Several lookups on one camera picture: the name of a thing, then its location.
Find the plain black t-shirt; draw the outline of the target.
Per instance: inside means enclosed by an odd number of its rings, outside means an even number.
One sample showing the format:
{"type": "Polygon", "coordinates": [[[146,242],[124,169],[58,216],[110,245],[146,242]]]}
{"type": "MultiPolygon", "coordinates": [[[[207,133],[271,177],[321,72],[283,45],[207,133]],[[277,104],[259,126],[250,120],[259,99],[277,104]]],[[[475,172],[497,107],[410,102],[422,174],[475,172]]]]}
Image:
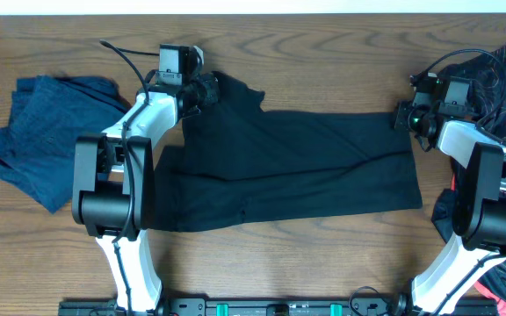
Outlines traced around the plain black t-shirt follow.
{"type": "Polygon", "coordinates": [[[264,111],[264,93],[217,74],[220,101],[182,123],[155,170],[151,226],[244,223],[417,209],[411,141],[388,113],[264,111]]]}

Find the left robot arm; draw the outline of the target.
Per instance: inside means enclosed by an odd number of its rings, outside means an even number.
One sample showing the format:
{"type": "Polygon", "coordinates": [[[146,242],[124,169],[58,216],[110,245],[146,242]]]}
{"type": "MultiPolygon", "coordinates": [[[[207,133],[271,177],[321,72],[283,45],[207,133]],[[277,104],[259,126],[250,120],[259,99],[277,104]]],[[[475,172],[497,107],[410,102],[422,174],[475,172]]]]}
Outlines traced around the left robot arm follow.
{"type": "Polygon", "coordinates": [[[214,75],[202,72],[197,46],[162,44],[155,57],[158,67],[138,77],[141,88],[127,113],[76,141],[72,216],[104,251],[118,296],[62,302],[61,315],[162,312],[162,281],[148,240],[155,216],[153,151],[181,119],[217,103],[219,88],[214,75]]]}

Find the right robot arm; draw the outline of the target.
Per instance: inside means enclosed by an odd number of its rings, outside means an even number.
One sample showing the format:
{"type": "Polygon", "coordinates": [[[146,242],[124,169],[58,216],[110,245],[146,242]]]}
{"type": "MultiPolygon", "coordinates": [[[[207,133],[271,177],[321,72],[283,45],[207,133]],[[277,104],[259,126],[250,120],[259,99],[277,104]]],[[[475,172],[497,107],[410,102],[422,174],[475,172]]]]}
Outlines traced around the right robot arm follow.
{"type": "Polygon", "coordinates": [[[473,120],[470,81],[413,75],[415,96],[398,103],[394,128],[414,133],[463,168],[452,234],[441,253],[398,294],[392,315],[446,315],[490,269],[506,260],[506,144],[473,120]]]}

